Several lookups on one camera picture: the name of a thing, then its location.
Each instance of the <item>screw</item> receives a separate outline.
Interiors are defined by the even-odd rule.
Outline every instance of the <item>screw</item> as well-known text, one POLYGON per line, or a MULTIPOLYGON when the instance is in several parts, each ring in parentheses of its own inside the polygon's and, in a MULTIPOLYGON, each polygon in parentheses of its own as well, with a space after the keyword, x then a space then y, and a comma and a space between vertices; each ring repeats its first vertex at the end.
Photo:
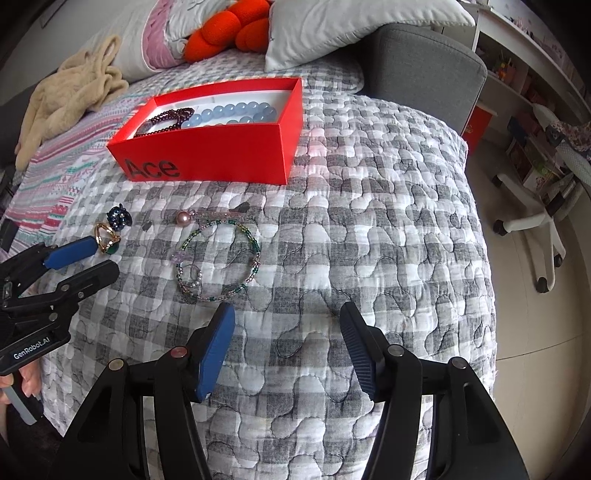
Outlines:
POLYGON ((111 360, 109 362, 109 370, 116 372, 117 370, 121 370, 123 368, 124 362, 121 358, 116 358, 115 360, 111 360))
POLYGON ((460 370, 464 370, 467 367, 468 362, 466 362, 461 356, 455 356, 452 358, 452 365, 460 370))
POLYGON ((404 348, 400 345, 390 345, 388 347, 388 353, 392 356, 403 356, 404 348))
POLYGON ((187 355, 187 347, 185 346, 176 346, 170 351, 172 358, 182 358, 185 355, 187 355))

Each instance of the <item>gray upholstered headboard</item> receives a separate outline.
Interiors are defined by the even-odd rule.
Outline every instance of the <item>gray upholstered headboard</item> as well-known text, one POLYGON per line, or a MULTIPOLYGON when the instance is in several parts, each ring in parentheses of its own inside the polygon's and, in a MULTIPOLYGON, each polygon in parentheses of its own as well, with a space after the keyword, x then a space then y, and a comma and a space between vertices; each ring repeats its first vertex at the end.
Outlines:
POLYGON ((388 24, 352 51, 364 95, 416 108, 462 133, 487 74, 469 48, 428 28, 388 24))

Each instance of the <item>orange plush toy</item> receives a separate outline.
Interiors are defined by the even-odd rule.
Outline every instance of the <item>orange plush toy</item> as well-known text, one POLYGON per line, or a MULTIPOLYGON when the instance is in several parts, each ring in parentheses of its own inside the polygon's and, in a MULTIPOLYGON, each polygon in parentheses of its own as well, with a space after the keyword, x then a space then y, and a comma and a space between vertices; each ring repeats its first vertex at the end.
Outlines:
POLYGON ((242 51, 265 53, 269 45, 269 9, 267 0, 238 0, 218 12, 189 37, 185 60, 208 59, 232 43, 242 51))

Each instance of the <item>pink pillowcase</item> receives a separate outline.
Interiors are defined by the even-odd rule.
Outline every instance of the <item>pink pillowcase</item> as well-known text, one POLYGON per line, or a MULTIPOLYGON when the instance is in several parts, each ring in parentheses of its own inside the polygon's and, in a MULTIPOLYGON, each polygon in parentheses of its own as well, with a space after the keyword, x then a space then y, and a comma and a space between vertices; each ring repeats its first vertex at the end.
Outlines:
POLYGON ((174 0, 158 0, 154 5, 142 36, 144 58, 153 69, 169 69, 184 60, 173 57, 164 42, 164 29, 174 0))

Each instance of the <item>red box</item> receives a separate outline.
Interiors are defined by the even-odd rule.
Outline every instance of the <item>red box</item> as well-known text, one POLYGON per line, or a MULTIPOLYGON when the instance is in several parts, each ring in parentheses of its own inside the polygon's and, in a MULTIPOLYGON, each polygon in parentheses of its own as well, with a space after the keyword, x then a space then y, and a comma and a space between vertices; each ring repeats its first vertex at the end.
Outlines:
POLYGON ((301 79, 235 80, 153 97, 107 147, 132 181, 217 180, 285 185, 303 125, 301 79), (155 111, 220 102, 224 94, 275 95, 285 102, 270 123, 211 125, 133 138, 155 111))
POLYGON ((473 153, 482 135, 484 135, 488 124, 491 122, 492 117, 496 116, 496 112, 488 108, 486 105, 478 102, 474 107, 474 111, 468 120, 462 138, 466 140, 468 144, 468 152, 473 153))

